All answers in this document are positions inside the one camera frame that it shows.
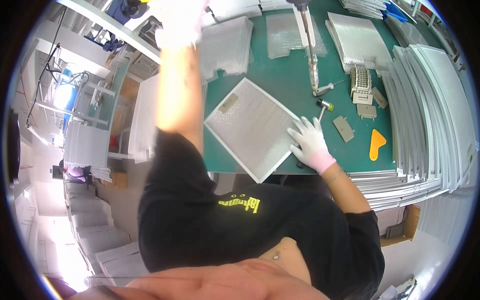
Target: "gloved hand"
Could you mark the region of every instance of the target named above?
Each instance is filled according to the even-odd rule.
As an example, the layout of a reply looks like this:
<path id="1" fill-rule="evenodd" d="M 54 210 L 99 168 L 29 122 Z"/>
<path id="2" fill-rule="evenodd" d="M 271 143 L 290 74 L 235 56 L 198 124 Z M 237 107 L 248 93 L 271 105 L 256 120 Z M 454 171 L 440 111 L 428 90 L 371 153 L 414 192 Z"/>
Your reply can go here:
<path id="1" fill-rule="evenodd" d="M 328 153 L 324 133 L 317 118 L 313 118 L 313 125 L 306 117 L 301 117 L 303 123 L 295 121 L 300 133 L 289 128 L 288 133 L 299 143 L 301 150 L 295 145 L 290 146 L 293 154 L 305 165 L 322 175 L 336 160 Z"/>
<path id="2" fill-rule="evenodd" d="M 159 48 L 192 46 L 202 36 L 202 15 L 209 0 L 162 0 L 160 21 L 163 28 L 155 31 Z"/>

